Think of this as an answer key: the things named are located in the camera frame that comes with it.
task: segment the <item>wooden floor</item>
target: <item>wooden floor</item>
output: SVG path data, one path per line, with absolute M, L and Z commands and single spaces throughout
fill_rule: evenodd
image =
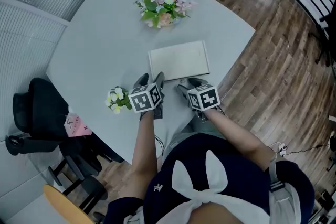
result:
M 335 78 L 324 60 L 314 63 L 319 48 L 308 38 L 310 30 L 316 31 L 310 17 L 295 0 L 217 1 L 256 30 L 219 86 L 229 118 L 267 145 L 284 142 L 289 145 L 287 152 L 326 145 L 335 128 L 328 121 L 329 114 L 336 114 Z M 316 196 L 324 189 L 335 190 L 336 168 L 326 172 L 330 154 L 323 147 L 286 156 L 307 174 Z M 105 214 L 108 202 L 125 187 L 130 165 L 101 162 L 103 171 L 98 178 L 106 185 L 109 199 L 94 210 Z M 70 195 L 77 204 L 83 197 L 83 191 Z

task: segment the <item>black cable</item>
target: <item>black cable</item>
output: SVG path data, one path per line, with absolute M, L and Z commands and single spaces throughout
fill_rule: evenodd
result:
M 290 152 L 290 153 L 281 154 L 282 151 L 285 151 L 286 149 L 288 149 L 288 146 L 286 146 L 286 148 L 285 148 L 284 150 L 279 151 L 279 152 L 277 152 L 277 153 L 280 153 L 282 156 L 285 156 L 285 155 L 290 155 L 290 154 L 292 154 L 292 153 L 301 153 L 301 152 L 310 151 L 310 150 L 313 150 L 313 149 L 315 149 L 315 148 L 318 149 L 318 148 L 321 148 L 321 147 L 323 147 L 323 146 L 329 147 L 328 145 L 317 145 L 317 146 L 308 148 L 308 149 L 306 149 L 306 150 L 292 151 L 292 152 Z
M 223 115 L 225 115 L 223 109 L 218 105 L 217 108 L 222 112 Z
M 154 135 L 154 137 L 155 137 L 155 140 L 157 140 L 158 143 L 159 143 L 160 146 L 161 146 L 161 153 L 162 153 L 162 156 L 163 156 L 163 152 L 164 152 L 164 144 L 163 144 L 162 140 L 161 140 L 159 137 L 157 137 L 156 135 Z

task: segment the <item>white flower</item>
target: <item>white flower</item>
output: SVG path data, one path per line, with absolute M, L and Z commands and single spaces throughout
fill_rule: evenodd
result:
M 168 5 L 173 4 L 174 0 L 164 0 Z
M 112 111 L 114 112 L 114 114 L 119 114 L 121 108 L 120 108 L 117 104 L 113 104 L 113 105 L 111 106 L 111 109 L 112 109 Z
M 105 105 L 110 106 L 111 105 L 111 101 L 112 101 L 112 96 L 111 96 L 111 93 L 108 92 L 107 93 L 107 99 L 105 101 Z
M 111 100 L 113 102 L 116 102 L 117 99 L 118 99 L 118 96 L 115 93 L 111 93 Z
M 147 23 L 147 25 L 149 26 L 149 27 L 153 27 L 153 22 L 152 22 L 152 20 L 146 20 L 145 21 L 146 23 Z
M 122 92 L 122 89 L 121 88 L 115 88 L 114 90 L 116 93 L 116 96 L 122 100 L 124 98 L 124 93 Z
M 157 7 L 156 7 L 156 12 L 159 13 L 159 11 L 160 11 L 162 8 L 164 8 L 164 6 L 161 6 L 161 5 L 157 6 Z

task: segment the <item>white table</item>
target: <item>white table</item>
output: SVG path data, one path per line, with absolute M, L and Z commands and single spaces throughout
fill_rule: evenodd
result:
M 105 106 L 115 86 L 132 89 L 144 73 L 150 74 L 148 51 L 184 42 L 204 40 L 210 74 L 218 85 L 251 39 L 254 29 L 215 0 L 196 0 L 198 6 L 179 24 L 161 29 L 140 22 L 135 0 L 85 0 L 65 30 L 49 64 L 47 75 L 84 122 L 127 162 L 132 162 L 139 114 L 126 108 L 113 114 Z M 176 92 L 179 81 L 167 82 L 163 119 L 155 134 L 167 145 L 181 131 L 192 112 Z M 161 148 L 156 145 L 157 153 Z

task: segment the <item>white wall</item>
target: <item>white wall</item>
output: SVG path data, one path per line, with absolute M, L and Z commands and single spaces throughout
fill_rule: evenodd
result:
M 37 14 L 41 10 L 12 2 L 0 0 L 0 141 L 18 131 L 13 94 L 26 92 L 34 77 L 46 78 L 51 55 L 66 28 Z
M 45 195 L 37 197 L 20 212 L 5 221 L 6 224 L 68 224 L 50 205 Z
M 59 149 L 51 153 L 12 156 L 0 143 L 0 219 L 8 220 L 43 193 L 53 179 L 47 167 L 61 159 Z

